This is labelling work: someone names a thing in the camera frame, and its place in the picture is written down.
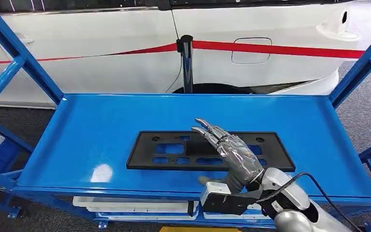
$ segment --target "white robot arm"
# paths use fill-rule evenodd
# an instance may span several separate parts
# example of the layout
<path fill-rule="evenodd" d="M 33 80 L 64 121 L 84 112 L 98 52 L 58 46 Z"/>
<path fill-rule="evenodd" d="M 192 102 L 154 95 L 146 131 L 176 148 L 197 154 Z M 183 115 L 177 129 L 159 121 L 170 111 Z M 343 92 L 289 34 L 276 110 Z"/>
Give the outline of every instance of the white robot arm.
<path fill-rule="evenodd" d="M 238 136 L 212 126 L 203 119 L 196 118 L 196 122 L 203 128 L 191 129 L 206 138 L 229 166 L 225 179 L 199 178 L 205 185 L 201 196 L 204 212 L 241 215 L 248 205 L 257 203 L 262 213 L 274 220 L 279 232 L 351 232 L 295 184 L 295 179 L 301 175 L 313 179 L 310 174 L 300 173 L 291 178 L 277 168 L 264 169 Z M 244 187 L 247 192 L 241 193 Z"/>

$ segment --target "white car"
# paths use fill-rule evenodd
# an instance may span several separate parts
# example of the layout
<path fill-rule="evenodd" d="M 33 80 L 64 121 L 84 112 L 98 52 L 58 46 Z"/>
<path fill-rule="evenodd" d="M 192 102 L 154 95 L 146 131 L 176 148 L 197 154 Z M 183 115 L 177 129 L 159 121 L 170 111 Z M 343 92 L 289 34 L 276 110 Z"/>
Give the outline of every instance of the white car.
<path fill-rule="evenodd" d="M 354 49 L 341 0 L 0 0 L 0 12 L 37 59 L 85 57 L 198 41 Z M 10 56 L 0 47 L 0 72 Z M 196 92 L 328 94 L 341 58 L 193 51 Z M 179 92 L 177 52 L 40 61 L 63 92 Z M 0 105 L 52 107 L 21 71 Z"/>

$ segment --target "red stripe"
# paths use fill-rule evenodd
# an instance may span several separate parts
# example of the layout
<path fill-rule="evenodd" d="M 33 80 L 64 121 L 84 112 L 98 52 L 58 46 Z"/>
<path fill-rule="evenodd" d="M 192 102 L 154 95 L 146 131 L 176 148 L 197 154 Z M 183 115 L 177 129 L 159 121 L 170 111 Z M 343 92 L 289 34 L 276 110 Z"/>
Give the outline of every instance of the red stripe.
<path fill-rule="evenodd" d="M 193 41 L 195 49 L 217 50 L 217 51 L 234 51 L 234 52 L 252 52 L 252 53 L 266 53 L 279 55 L 294 55 L 294 56 L 311 56 L 311 57 L 332 57 L 332 58 L 354 58 L 358 59 L 364 51 L 359 50 L 344 50 L 344 49 L 329 49 L 329 48 L 313 48 L 313 47 L 290 47 L 290 46 L 276 46 L 276 45 L 259 45 L 259 44 L 242 44 L 242 43 L 225 43 L 225 42 L 210 42 L 210 41 Z M 133 50 L 120 53 L 111 53 L 96 56 L 83 57 L 63 57 L 63 58 L 42 58 L 38 61 L 53 61 L 63 59 L 76 59 L 88 57 L 102 57 L 102 56 L 116 56 L 129 54 L 145 54 L 157 52 L 171 52 L 176 51 L 175 43 L 151 47 L 140 50 Z M 0 61 L 0 64 L 10 63 L 8 60 Z"/>
<path fill-rule="evenodd" d="M 310 47 L 288 47 L 275 45 L 258 45 L 242 43 L 224 43 L 193 41 L 196 49 L 234 51 L 234 52 L 255 52 L 279 55 L 311 56 L 311 57 L 334 57 L 334 58 L 359 58 L 364 51 L 310 48 Z"/>

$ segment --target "black pole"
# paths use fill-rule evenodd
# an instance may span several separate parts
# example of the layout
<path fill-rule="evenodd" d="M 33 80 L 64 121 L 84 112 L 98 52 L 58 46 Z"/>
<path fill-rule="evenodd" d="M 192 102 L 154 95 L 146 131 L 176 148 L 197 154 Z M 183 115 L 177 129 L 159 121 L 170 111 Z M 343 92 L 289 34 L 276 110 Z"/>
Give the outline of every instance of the black pole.
<path fill-rule="evenodd" d="M 177 41 L 178 52 L 181 52 L 183 61 L 184 93 L 193 92 L 193 37 L 183 35 Z"/>

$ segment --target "fuel door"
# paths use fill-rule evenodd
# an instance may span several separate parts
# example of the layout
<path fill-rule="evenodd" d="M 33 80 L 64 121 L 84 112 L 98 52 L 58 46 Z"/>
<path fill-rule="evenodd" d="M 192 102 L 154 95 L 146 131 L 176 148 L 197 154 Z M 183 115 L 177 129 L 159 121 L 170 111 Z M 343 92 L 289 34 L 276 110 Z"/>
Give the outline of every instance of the fuel door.
<path fill-rule="evenodd" d="M 272 40 L 269 38 L 240 38 L 234 43 L 272 45 Z M 232 52 L 231 54 L 231 61 L 235 64 L 260 64 L 269 58 L 270 54 L 268 53 Z"/>

